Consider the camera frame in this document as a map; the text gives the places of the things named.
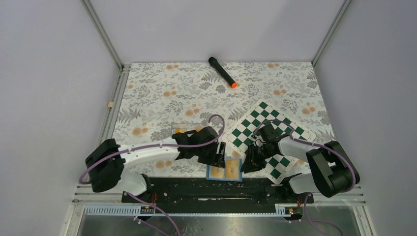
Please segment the orange credit card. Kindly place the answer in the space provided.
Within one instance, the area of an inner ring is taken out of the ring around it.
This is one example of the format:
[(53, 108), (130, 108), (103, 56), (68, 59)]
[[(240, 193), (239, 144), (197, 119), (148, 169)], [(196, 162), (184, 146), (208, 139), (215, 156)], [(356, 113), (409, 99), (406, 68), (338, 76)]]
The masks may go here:
[(226, 160), (226, 178), (239, 179), (239, 159)]
[(208, 171), (208, 177), (210, 179), (223, 179), (225, 177), (225, 169), (210, 166)]

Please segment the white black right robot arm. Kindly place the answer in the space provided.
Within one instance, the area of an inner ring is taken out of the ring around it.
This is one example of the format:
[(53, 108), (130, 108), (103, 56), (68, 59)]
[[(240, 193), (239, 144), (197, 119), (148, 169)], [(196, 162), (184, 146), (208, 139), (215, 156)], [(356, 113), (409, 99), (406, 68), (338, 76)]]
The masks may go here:
[(278, 162), (271, 160), (276, 155), (303, 160), (310, 167), (310, 173), (296, 174), (282, 181), (282, 196), (290, 203), (299, 199), (301, 194), (317, 191), (330, 198), (351, 191), (360, 181), (358, 171), (337, 141), (322, 145), (295, 138), (292, 134), (279, 134), (272, 123), (256, 129), (256, 132), (260, 134), (261, 143), (253, 142), (248, 146), (240, 169), (242, 172), (259, 171), (269, 163), (276, 167)]

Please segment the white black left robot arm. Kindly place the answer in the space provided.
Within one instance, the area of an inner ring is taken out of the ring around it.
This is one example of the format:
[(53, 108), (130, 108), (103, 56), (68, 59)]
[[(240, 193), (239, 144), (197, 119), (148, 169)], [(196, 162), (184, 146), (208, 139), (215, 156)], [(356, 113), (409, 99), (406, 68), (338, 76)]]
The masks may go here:
[(196, 131), (177, 132), (164, 140), (119, 145), (115, 139), (101, 143), (86, 159), (88, 183), (94, 193), (117, 189), (133, 194), (140, 202), (152, 197), (148, 177), (130, 171), (150, 162), (176, 161), (195, 157), (198, 163), (224, 168), (226, 144), (207, 126)]

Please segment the clear box with orange cards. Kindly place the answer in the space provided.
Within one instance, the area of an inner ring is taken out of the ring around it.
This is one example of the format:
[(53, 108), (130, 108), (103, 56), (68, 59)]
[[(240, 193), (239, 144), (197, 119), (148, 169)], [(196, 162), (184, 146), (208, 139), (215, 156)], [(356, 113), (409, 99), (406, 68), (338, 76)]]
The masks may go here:
[(198, 132), (206, 126), (208, 126), (207, 122), (172, 123), (171, 131), (172, 131), (172, 134), (184, 133), (184, 132), (191, 131), (191, 130), (195, 130)]

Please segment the blue card holder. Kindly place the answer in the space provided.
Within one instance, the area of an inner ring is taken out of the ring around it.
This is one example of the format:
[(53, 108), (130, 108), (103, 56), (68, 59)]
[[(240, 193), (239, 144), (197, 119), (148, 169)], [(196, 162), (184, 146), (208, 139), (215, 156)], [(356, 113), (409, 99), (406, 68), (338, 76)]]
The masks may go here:
[(224, 168), (225, 169), (225, 177), (223, 178), (223, 179), (210, 179), (209, 178), (209, 168), (210, 168), (210, 166), (208, 165), (207, 166), (207, 172), (206, 172), (206, 179), (207, 180), (215, 180), (215, 181), (233, 181), (233, 182), (241, 182), (242, 181), (242, 172), (240, 171), (240, 167), (241, 167), (241, 165), (242, 165), (242, 160), (241, 159), (239, 159), (240, 161), (239, 161), (239, 179), (236, 179), (236, 180), (234, 180), (234, 179), (227, 179), (226, 178), (226, 167)]

